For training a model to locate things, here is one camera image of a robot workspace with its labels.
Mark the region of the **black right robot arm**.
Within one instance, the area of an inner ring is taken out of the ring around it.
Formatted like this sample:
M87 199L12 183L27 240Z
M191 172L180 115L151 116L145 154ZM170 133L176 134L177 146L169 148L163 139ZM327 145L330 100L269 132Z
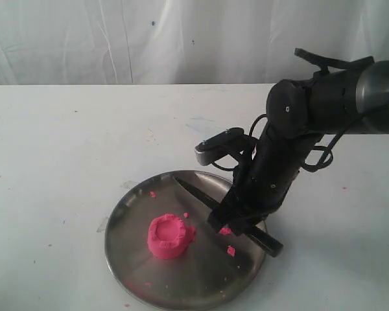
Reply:
M208 222L242 235L276 212L300 170L329 166L345 134L389 134L389 61L322 65L308 80L284 79L269 91L259 137L230 128L196 147L202 165L237 162L223 201Z

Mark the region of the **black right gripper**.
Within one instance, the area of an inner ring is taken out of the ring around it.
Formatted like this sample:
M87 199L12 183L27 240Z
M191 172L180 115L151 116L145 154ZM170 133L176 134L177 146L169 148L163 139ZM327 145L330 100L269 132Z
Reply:
M258 140L252 162L242 171L222 201L212 209L207 222L214 231L228 226L236 236L247 233L276 212L313 147L313 135L287 139L266 125Z

